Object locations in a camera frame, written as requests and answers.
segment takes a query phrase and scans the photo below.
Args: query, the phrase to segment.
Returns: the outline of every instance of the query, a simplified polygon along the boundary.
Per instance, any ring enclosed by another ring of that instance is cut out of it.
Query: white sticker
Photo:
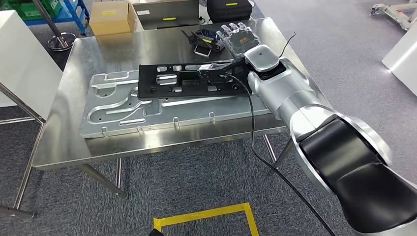
[[[199,70],[207,70],[210,69],[211,64],[201,65]]]
[[[146,10],[146,11],[137,11],[136,14],[138,14],[138,16],[143,16],[143,15],[149,15],[150,12],[148,10]]]

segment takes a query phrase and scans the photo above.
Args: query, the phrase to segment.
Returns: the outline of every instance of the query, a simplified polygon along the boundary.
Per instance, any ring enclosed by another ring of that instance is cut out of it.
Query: aluminum plate
[[[139,100],[139,71],[94,75],[90,81],[80,135],[99,138],[151,129],[249,117],[247,97]],[[269,113],[252,95],[255,115]]]

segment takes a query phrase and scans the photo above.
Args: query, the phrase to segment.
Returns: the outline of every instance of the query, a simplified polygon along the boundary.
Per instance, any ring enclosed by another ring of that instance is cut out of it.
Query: stainless steel table
[[[244,23],[251,26],[263,43],[269,45],[277,54],[281,53],[286,40],[272,19],[257,19]],[[120,190],[119,178],[122,157],[250,137],[251,118],[96,139],[84,139],[79,135],[89,81],[94,74],[136,70],[140,63],[192,63],[229,59],[231,56],[226,50],[210,59],[195,55],[180,31],[196,31],[199,28],[216,31],[220,26],[221,24],[213,24],[77,39],[49,117],[41,131],[32,166],[46,170],[77,165],[110,190],[125,197],[125,193]],[[287,47],[284,56],[310,79],[291,47]],[[310,83],[318,97],[328,104],[314,81],[310,79]],[[270,154],[274,158],[266,134],[286,132],[284,122],[277,121],[271,114],[256,116],[255,122],[256,134],[264,135]],[[117,158],[119,162],[116,186],[88,165]]]

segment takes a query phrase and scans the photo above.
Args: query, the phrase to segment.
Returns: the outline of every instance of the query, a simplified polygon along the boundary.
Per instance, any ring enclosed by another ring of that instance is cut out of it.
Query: laptop
[[[191,26],[199,23],[199,0],[163,0],[134,3],[144,30]]]

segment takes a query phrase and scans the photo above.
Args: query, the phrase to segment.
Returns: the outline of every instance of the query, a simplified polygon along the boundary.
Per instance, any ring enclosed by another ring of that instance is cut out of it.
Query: metal pole
[[[9,214],[10,216],[19,216],[22,218],[34,218],[35,217],[35,213],[33,212],[18,210],[18,209],[14,209],[14,208],[2,206],[2,205],[0,205],[0,212]]]
[[[36,148],[38,146],[38,143],[39,143],[40,134],[42,133],[43,125],[44,124],[41,124],[41,126],[40,126],[40,129],[39,129],[38,134],[37,134],[36,139],[35,139],[35,143],[33,145],[32,152],[30,153],[30,158],[29,158],[28,165],[26,165],[25,173],[23,174],[23,179],[22,179],[22,182],[20,183],[19,192],[17,193],[17,197],[16,197],[16,200],[15,200],[14,205],[13,205],[13,208],[15,208],[15,209],[19,209],[20,205],[22,204],[23,195],[25,194],[25,190],[26,190],[26,186],[28,185],[30,173],[32,172],[33,157],[35,156],[34,155],[35,150],[36,150]]]
[[[284,150],[282,150],[282,152],[279,154],[278,159],[274,162],[273,164],[274,168],[278,169],[278,167],[282,164],[282,162],[284,162],[284,159],[290,155],[293,149],[293,146],[294,146],[293,140],[290,139],[285,145]],[[275,172],[273,170],[270,170],[269,174],[272,176],[275,174]]]
[[[116,187],[120,188],[121,184],[121,158],[118,159],[118,165],[116,170]]]
[[[100,172],[96,171],[93,167],[89,164],[83,164],[79,166],[80,170],[89,175],[91,178],[95,179],[97,182],[104,185],[104,187],[108,188],[110,191],[116,193],[119,197],[123,199],[127,199],[127,194],[123,192],[121,189],[117,188],[112,182],[106,179]]]
[[[15,118],[15,119],[4,119],[4,120],[0,120],[0,125],[20,123],[20,122],[32,121],[32,120],[35,120],[35,118],[33,118],[33,117],[23,117],[23,118]]]
[[[275,163],[276,162],[275,153],[272,149],[271,143],[269,142],[268,136],[266,134],[264,134],[264,135],[262,135],[262,137],[264,138],[264,142],[267,145],[267,149],[268,149],[269,155],[272,158],[272,162]]]
[[[35,120],[37,120],[39,123],[44,124],[45,119],[42,118],[36,111],[34,111],[32,108],[30,108],[26,103],[24,103],[20,98],[18,98],[12,91],[10,91],[6,86],[4,86],[2,83],[0,83],[0,91],[4,93],[10,100],[15,102],[20,108],[22,108],[25,112],[29,113]]]
[[[65,42],[64,38],[61,36],[61,32],[58,30],[57,26],[52,21],[51,17],[49,16],[48,12],[42,6],[39,0],[32,0],[33,4],[35,4],[36,8],[38,8],[39,13],[42,15],[43,19],[51,28],[52,32],[55,34],[58,42],[61,44],[63,48],[68,47],[68,44]]]

